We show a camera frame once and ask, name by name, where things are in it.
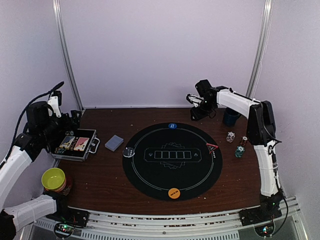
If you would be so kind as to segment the blue small blind button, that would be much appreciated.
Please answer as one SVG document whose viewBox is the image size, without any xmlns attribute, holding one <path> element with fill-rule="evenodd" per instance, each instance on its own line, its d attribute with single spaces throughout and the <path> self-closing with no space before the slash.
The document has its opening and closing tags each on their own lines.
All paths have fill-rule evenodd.
<svg viewBox="0 0 320 240">
<path fill-rule="evenodd" d="M 168 128 L 174 130 L 177 128 L 177 124 L 176 123 L 169 123 Z"/>
</svg>

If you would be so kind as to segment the blue white 10 chip stack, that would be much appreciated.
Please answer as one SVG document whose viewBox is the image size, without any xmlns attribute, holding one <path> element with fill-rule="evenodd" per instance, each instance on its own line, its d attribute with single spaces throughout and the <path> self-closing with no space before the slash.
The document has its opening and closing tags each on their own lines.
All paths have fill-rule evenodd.
<svg viewBox="0 0 320 240">
<path fill-rule="evenodd" d="M 229 131 L 226 136 L 226 141 L 232 143 L 235 140 L 236 134 L 233 131 Z"/>
</svg>

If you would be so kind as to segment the red triangular all-in marker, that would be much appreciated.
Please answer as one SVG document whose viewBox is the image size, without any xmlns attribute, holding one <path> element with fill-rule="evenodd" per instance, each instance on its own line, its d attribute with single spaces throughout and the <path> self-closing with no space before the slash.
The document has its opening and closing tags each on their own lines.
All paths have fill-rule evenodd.
<svg viewBox="0 0 320 240">
<path fill-rule="evenodd" d="M 216 149 L 219 148 L 218 145 L 212 144 L 212 143 L 206 143 L 206 146 L 208 148 L 209 154 L 212 154 Z"/>
</svg>

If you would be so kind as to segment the green blue 50 chip stack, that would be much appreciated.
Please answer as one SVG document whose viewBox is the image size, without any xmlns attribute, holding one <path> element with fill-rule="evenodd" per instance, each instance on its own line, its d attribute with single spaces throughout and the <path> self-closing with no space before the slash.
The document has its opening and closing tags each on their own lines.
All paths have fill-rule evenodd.
<svg viewBox="0 0 320 240">
<path fill-rule="evenodd" d="M 235 155 L 236 158 L 241 158 L 244 155 L 245 151 L 246 151 L 246 149 L 245 149 L 244 146 L 238 145 L 236 150 L 235 150 L 234 155 Z"/>
</svg>

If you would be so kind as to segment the orange big blind button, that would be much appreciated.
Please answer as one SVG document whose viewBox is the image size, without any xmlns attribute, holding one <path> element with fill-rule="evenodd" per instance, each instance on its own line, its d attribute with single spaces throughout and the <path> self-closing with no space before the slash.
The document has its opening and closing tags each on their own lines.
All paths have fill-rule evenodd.
<svg viewBox="0 0 320 240">
<path fill-rule="evenodd" d="M 176 200 L 181 196 L 181 191 L 176 187 L 170 188 L 168 190 L 168 196 L 170 199 Z"/>
</svg>

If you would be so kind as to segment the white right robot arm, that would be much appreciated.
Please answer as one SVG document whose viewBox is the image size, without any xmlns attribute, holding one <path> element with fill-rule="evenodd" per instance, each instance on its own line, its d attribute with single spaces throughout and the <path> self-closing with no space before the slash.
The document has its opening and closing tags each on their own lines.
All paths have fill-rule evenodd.
<svg viewBox="0 0 320 240">
<path fill-rule="evenodd" d="M 242 225 L 271 221 L 282 215 L 280 202 L 284 200 L 276 158 L 276 124 L 272 104 L 265 100 L 243 96 L 226 86 L 211 86 L 207 79 L 199 81 L 197 95 L 187 94 L 193 105 L 191 119 L 199 121 L 209 116 L 219 105 L 230 108 L 247 119 L 246 136 L 257 155 L 260 171 L 260 205 L 239 212 Z"/>
</svg>

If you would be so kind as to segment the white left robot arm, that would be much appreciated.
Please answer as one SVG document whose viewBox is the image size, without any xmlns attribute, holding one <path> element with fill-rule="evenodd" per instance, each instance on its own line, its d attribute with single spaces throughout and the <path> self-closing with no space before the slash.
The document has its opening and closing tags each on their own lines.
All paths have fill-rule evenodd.
<svg viewBox="0 0 320 240">
<path fill-rule="evenodd" d="M 0 163 L 0 238 L 12 240 L 23 227 L 54 215 L 61 222 L 76 222 L 77 213 L 68 207 L 66 196 L 47 189 L 41 196 L 14 207 L 4 207 L 5 200 L 20 175 L 42 150 L 54 154 L 66 133 L 75 133 L 82 112 L 61 113 L 62 93 L 54 87 L 33 98 L 22 110 L 27 122 L 21 134 L 15 133 L 7 155 Z"/>
</svg>

